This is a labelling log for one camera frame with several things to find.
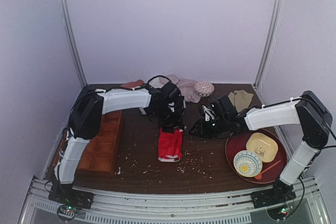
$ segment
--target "red fabric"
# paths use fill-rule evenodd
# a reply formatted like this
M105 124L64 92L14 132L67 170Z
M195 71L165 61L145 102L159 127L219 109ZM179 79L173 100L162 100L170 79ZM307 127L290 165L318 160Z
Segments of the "red fabric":
M175 159L175 162L182 158L183 131L175 129L174 133L163 132L160 129L160 137L158 144L158 154L161 159Z

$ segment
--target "yellow plate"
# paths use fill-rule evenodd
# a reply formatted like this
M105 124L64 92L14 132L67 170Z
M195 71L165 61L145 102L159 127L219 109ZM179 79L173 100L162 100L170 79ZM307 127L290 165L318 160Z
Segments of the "yellow plate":
M254 152L264 163L272 162L278 152L278 144L262 133L254 133L246 143L246 150Z

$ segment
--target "red tray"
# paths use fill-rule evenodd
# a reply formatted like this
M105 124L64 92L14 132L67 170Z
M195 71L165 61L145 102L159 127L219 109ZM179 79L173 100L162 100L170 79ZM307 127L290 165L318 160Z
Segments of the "red tray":
M247 178L247 177L244 177L244 176L240 175L239 173L237 173L236 169L234 168L234 164L233 164L233 159L234 159L235 155L240 151L246 150L247 141L249 140L251 135L256 133L256 132L260 132L260 133L265 134L266 136L270 137L275 142L277 142L277 144L279 146L279 149L278 149L277 155L275 156L275 159L270 163L263 163L261 171L263 171L267 167L269 167L272 164L281 160L281 162L279 164L277 164L275 167L273 167L270 170L268 170L267 172L265 172L263 174L263 178L261 180L256 180L254 177ZM283 147L282 143L280 142L280 140L274 134L270 133L269 131L263 130L263 129L260 129L258 131L248 132L248 133L245 133L245 134L242 134L242 135L239 135L239 136L229 138L226 141L226 145L225 145L225 156L226 156L226 159L229 162L229 165L231 166L231 168L241 178L243 178L244 180L247 180L249 182L255 183L255 184L270 184L270 183L274 182L279 177L279 175L281 174L284 167L287 165L286 150Z

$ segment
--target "spoon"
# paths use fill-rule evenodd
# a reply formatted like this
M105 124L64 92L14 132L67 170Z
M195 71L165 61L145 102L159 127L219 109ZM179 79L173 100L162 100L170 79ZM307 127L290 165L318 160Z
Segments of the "spoon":
M275 164L272 164L270 167L268 167L267 169L263 170L261 173L259 173L258 175L254 176L254 178L256 180L261 180L262 179L262 174L267 172L268 170L272 169L274 166L276 166L277 164L279 164L281 162L281 160L279 160L278 162L276 162Z

